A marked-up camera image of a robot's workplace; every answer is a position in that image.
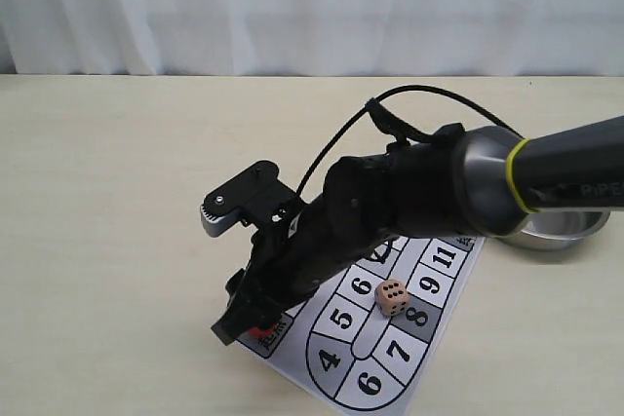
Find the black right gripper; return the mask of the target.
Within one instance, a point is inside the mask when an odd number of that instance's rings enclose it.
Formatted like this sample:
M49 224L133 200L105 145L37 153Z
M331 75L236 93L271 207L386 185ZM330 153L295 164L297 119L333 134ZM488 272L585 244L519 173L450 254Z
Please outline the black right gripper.
M319 195L284 224L254 235L250 262L228 282L229 301L212 333L229 346L258 323L276 322L389 238L360 198Z

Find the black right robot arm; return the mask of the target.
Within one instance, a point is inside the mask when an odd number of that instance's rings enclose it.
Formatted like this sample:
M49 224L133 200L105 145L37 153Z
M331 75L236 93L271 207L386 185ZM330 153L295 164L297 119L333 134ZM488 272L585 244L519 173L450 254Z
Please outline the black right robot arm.
M275 163L258 161L200 208L213 237L236 223L255 227L250 261L227 282L228 303L213 327L224 344L269 329L385 242L501 238L533 212L622 209L623 121L536 139L498 126L447 125L428 142L339 159L308 203L278 174Z

